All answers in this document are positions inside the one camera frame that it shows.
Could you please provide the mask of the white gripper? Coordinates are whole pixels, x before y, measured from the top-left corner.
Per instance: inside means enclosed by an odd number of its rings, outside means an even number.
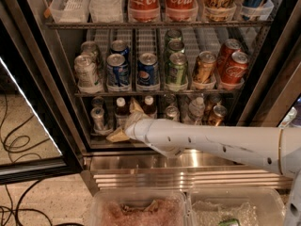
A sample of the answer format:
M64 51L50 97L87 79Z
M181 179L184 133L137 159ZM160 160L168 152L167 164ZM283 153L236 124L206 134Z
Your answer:
M147 125L142 121L150 117L142 113L143 109L135 97L130 100L130 112L132 113L125 122L124 130L119 127L109 134L106 139L110 142L122 142L129 138L143 141L147 132Z

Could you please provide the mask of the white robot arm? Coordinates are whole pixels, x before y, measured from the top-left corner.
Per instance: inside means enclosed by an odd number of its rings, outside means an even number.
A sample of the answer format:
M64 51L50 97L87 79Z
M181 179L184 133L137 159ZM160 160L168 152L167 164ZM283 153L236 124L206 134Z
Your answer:
M111 142L140 141L167 158L195 149L293 179L284 226L301 225L301 128L184 124L134 110Z

